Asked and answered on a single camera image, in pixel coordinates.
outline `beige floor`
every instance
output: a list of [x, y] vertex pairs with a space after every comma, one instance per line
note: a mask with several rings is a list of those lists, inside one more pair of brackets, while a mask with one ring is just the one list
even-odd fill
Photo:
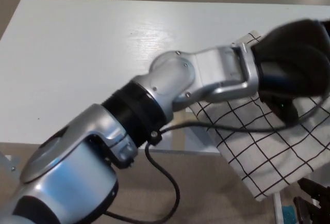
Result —
[[[20, 0], [0, 0], [0, 37]], [[188, 2], [241, 2], [328, 5], [330, 0], [152, 0]], [[6, 154], [22, 158], [20, 168], [35, 146], [0, 145]], [[275, 223], [272, 199], [254, 201], [239, 178], [219, 156], [154, 154], [156, 160], [174, 175], [181, 187], [181, 204], [169, 223]], [[0, 202], [4, 202], [15, 185], [1, 171]], [[173, 202], [173, 191], [162, 175], [138, 156], [135, 166], [118, 172], [120, 192], [111, 209], [131, 217], [148, 219], [164, 214]], [[282, 193], [283, 203], [301, 195], [296, 184]], [[110, 222], [102, 217], [97, 223]]]

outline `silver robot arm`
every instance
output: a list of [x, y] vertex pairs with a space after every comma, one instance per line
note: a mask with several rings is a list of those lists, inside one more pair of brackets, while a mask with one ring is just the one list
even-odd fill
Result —
[[102, 104], [93, 104], [49, 138], [29, 159], [0, 223], [91, 223], [118, 191], [118, 168], [130, 166], [145, 141], [157, 145], [173, 112], [196, 101], [254, 95], [258, 73], [243, 43], [194, 54], [157, 57]]

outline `cable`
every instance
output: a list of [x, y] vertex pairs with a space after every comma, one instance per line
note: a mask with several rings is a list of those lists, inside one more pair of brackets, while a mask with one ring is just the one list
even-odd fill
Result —
[[182, 129], [184, 127], [207, 127], [209, 129], [222, 129], [222, 130], [227, 130], [227, 131], [232, 131], [232, 132], [237, 132], [237, 133], [270, 133], [270, 132], [279, 132], [282, 130], [287, 130], [290, 129], [294, 126], [300, 125], [303, 122], [307, 121], [310, 117], [314, 116], [315, 113], [318, 111], [318, 109], [324, 104], [324, 102], [327, 100], [329, 93], [330, 93], [330, 61], [328, 57], [321, 52], [319, 49], [310, 46], [310, 45], [298, 45], [298, 46], [292, 46], [293, 47], [299, 47], [301, 49], [307, 49], [310, 51], [313, 51], [316, 56], [318, 56], [320, 59], [323, 60], [324, 66], [327, 68], [327, 88], [325, 90], [325, 93], [321, 95], [321, 100], [308, 112], [306, 112], [303, 116], [301, 116], [297, 122], [293, 123], [288, 123], [286, 125], [278, 126], [278, 127], [271, 127], [267, 129], [247, 129], [246, 127], [232, 127], [232, 126], [227, 126], [227, 125], [221, 125], [221, 124], [210, 124], [206, 122], [199, 122], [199, 121], [188, 121], [188, 122], [183, 122], [177, 125], [173, 125], [170, 127], [166, 127], [165, 129], [161, 130], [160, 133], [164, 134], [168, 131], [171, 130], [176, 130], [176, 129]]
[[145, 146], [145, 149], [144, 149], [145, 156], [146, 156], [147, 160], [154, 167], [156, 167], [156, 169], [158, 171], [160, 171], [162, 174], [164, 174], [165, 177], [167, 177], [170, 180], [170, 182], [172, 183], [172, 185], [174, 187], [174, 190], [175, 190], [175, 203], [174, 203], [173, 207], [171, 208], [169, 213], [167, 215], [165, 215], [163, 218], [161, 218], [159, 220], [154, 220], [154, 221], [135, 220], [135, 219], [132, 219], [132, 218], [129, 218], [129, 217], [125, 217], [125, 216], [122, 216], [122, 215], [112, 213], [110, 211], [106, 211], [105, 215], [107, 215], [109, 217], [112, 217], [112, 218], [115, 218], [117, 220], [125, 221], [125, 222], [128, 222], [128, 223], [133, 223], [133, 224], [161, 224], [161, 223], [165, 223], [166, 221], [168, 221], [173, 216], [173, 214], [175, 213], [175, 211], [176, 211], [176, 209], [177, 209], [177, 207], [179, 206], [179, 203], [180, 203], [180, 189], [179, 189], [179, 186], [176, 183], [176, 181], [174, 180], [174, 178], [151, 157], [150, 152], [149, 152], [149, 147], [150, 147], [150, 144], [147, 143], [146, 146]]

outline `white cloth with black grid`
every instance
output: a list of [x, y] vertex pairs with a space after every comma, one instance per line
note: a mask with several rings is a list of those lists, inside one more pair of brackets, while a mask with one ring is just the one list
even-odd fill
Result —
[[[253, 45], [260, 39], [254, 30], [236, 42]], [[295, 106], [299, 115], [309, 111], [317, 100], [297, 100]], [[199, 102], [190, 108], [203, 122], [247, 128], [283, 125], [257, 95], [219, 104]], [[330, 162], [329, 117], [327, 101], [313, 118], [287, 131], [244, 134], [210, 129], [208, 133], [255, 199], [260, 201]]]

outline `bolt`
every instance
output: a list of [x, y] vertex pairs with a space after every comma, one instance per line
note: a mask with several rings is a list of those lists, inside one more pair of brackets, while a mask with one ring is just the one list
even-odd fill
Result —
[[151, 132], [151, 137], [156, 138], [158, 136], [158, 133], [156, 131]]

